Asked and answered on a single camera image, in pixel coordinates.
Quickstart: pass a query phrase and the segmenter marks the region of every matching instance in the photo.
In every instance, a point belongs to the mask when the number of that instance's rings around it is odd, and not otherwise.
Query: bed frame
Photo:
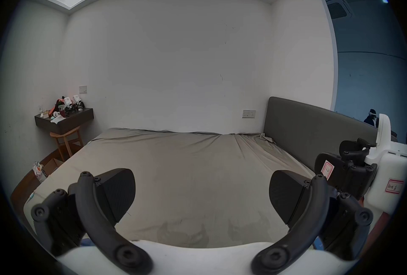
[[[343,140],[363,138],[375,144],[377,129],[346,115],[280,97],[269,98],[264,133],[314,170],[319,153],[339,155]]]

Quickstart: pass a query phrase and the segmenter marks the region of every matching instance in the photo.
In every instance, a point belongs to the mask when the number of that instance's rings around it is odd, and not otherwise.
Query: red-bordered label
[[[404,181],[399,179],[389,179],[389,182],[386,186],[386,192],[390,194],[398,195],[403,189]]]
[[[325,164],[323,165],[321,173],[328,180],[330,175],[332,174],[332,171],[334,168],[335,167],[331,163],[329,163],[327,160],[325,160]]]

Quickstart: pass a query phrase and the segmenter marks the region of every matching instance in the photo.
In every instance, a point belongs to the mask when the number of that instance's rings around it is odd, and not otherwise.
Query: ceiling air conditioner
[[[346,0],[325,0],[332,19],[351,18],[353,11]]]

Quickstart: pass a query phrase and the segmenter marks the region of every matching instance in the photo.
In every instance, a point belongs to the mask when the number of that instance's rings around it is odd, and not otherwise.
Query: white plastic casing
[[[379,115],[376,147],[370,149],[365,162],[377,164],[376,175],[365,199],[371,206],[393,214],[407,178],[407,145],[391,141],[387,115]]]

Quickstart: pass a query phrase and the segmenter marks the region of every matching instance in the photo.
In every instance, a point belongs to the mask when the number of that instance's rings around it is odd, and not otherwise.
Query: mattress
[[[112,128],[64,162],[34,191],[31,208],[82,171],[133,171],[135,199],[116,230],[128,240],[217,248],[276,242],[288,227],[269,200],[276,170],[313,173],[261,134],[175,133]]]

